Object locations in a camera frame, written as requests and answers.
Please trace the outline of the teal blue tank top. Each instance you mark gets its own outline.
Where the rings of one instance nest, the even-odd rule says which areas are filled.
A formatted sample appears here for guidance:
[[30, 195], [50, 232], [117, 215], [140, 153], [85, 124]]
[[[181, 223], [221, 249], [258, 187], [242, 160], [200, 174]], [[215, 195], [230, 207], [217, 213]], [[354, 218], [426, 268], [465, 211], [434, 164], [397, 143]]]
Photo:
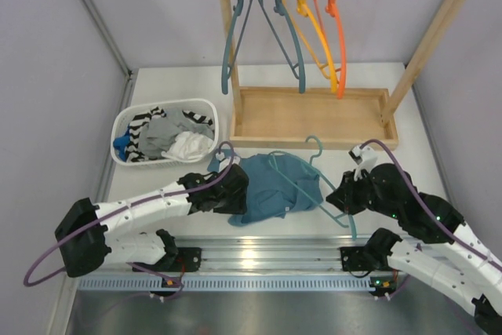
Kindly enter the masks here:
[[[231, 226], [241, 228], [274, 217], [283, 218], [288, 213], [312, 210], [316, 207], [270, 167], [267, 154], [257, 154], [240, 159], [239, 166], [249, 178], [246, 195], [247, 212], [243, 215], [232, 215], [228, 219]], [[277, 163], [279, 169], [295, 184], [298, 184], [314, 199], [323, 202], [320, 178], [317, 175], [305, 173], [297, 160], [287, 156], [278, 156]], [[216, 172], [215, 155], [208, 165], [208, 171]]]

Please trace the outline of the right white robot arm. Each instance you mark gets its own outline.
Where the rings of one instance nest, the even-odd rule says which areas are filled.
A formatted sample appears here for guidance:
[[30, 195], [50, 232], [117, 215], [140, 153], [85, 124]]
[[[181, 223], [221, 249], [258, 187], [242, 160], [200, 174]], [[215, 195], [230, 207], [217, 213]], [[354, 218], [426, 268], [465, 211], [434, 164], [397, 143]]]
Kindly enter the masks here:
[[441, 262], [394, 232], [378, 228], [361, 252], [370, 270], [403, 271], [460, 305], [485, 333], [501, 332], [501, 262], [445, 199], [419, 192], [406, 171], [384, 163], [360, 177], [345, 172], [326, 200], [346, 214], [368, 209], [390, 217], [447, 259]]

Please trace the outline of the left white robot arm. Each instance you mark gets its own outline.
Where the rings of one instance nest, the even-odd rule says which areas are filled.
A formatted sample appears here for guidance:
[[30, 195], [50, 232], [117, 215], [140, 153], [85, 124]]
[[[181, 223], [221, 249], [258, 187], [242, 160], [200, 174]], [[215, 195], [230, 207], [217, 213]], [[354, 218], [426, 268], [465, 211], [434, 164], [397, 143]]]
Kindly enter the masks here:
[[195, 213], [244, 214], [248, 186], [248, 175], [233, 164], [219, 173], [188, 173], [156, 191], [116, 202], [80, 199], [55, 230], [64, 270], [71, 278], [116, 264], [168, 271], [179, 258], [175, 238], [165, 229], [146, 228]]

